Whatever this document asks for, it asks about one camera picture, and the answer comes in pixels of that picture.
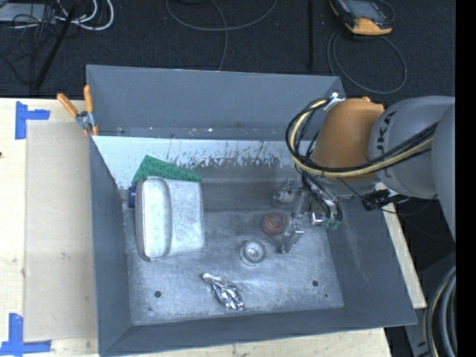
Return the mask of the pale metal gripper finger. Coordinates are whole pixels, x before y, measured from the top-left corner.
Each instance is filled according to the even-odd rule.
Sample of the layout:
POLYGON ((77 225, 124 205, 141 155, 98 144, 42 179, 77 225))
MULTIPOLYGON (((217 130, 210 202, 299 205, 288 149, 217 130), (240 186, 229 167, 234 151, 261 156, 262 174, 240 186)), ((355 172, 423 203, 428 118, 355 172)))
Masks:
POLYGON ((293 245, 295 245, 304 234, 305 231, 301 228, 301 222, 299 220, 292 220, 289 227, 281 236, 280 246, 278 248, 279 252, 282 254, 290 253, 293 245))
POLYGON ((286 179, 273 195, 274 202, 290 204, 302 193, 302 187, 295 179, 286 179))

